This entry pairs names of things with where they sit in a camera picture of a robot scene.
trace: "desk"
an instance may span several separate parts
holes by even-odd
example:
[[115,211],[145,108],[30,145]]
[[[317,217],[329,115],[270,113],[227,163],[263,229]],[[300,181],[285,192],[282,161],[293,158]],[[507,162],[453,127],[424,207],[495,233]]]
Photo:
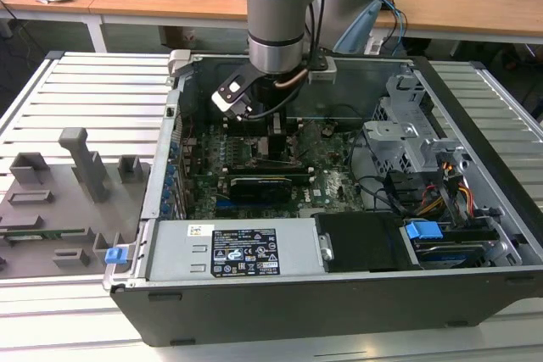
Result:
[[[540,0],[395,0],[406,13],[407,36],[480,42],[543,43]],[[394,25],[382,12],[373,31],[386,35]]]
[[[77,21],[87,24],[97,52],[106,52],[102,25],[177,25],[246,28],[245,0],[74,0],[42,5],[34,0],[3,0],[21,19]],[[466,41],[543,43],[539,0],[396,0],[407,14],[407,36]],[[9,14],[0,9],[0,18]],[[382,12],[374,42],[394,25]]]

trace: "green circuit board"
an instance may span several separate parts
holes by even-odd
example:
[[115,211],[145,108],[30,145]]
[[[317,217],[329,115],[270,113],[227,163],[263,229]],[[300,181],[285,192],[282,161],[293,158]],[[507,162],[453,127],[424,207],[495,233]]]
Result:
[[[190,219],[260,219],[308,218],[316,212],[344,212],[363,210],[360,195],[356,194],[345,158],[350,151],[349,132],[323,130],[332,126],[326,122],[309,121],[302,130],[287,139],[288,151],[280,160],[259,158],[258,138],[226,136],[221,129],[210,128],[199,135],[202,158],[191,168],[188,178],[193,185],[193,205],[189,205]],[[221,181],[223,166],[256,168],[263,164],[314,168],[309,185],[293,186],[288,203],[274,206],[234,206],[228,204],[227,192]]]

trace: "copper pipe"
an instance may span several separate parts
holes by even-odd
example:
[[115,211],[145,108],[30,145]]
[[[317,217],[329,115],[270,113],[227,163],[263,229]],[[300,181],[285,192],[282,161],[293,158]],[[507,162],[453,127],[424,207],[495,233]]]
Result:
[[309,74],[309,70],[307,68],[304,68],[303,70],[301,70],[298,74],[296,74],[295,76],[293,76],[291,79],[289,79],[288,81],[285,81],[285,82],[277,82],[275,81],[274,82],[274,86],[277,88],[277,89],[286,89],[286,88],[290,88],[292,85],[296,84],[296,82],[300,81],[302,78],[304,78],[305,76],[307,76]]

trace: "blue latch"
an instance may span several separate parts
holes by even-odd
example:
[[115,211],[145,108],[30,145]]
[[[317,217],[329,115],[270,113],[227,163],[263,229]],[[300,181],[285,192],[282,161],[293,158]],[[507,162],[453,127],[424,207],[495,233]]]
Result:
[[443,232],[437,222],[431,220],[414,220],[406,225],[410,239],[442,239]]
[[128,248],[109,248],[105,253],[107,265],[124,265],[128,263]]

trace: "table leg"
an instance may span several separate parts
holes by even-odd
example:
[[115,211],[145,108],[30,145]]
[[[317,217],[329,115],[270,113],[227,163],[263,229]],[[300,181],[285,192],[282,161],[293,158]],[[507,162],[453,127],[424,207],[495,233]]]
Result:
[[14,33],[9,28],[8,19],[0,19],[0,37],[1,38],[11,38]]
[[88,32],[91,35],[92,45],[96,53],[107,53],[108,48],[105,45],[105,33],[102,26],[102,18],[98,15],[88,15],[83,19],[87,25]]

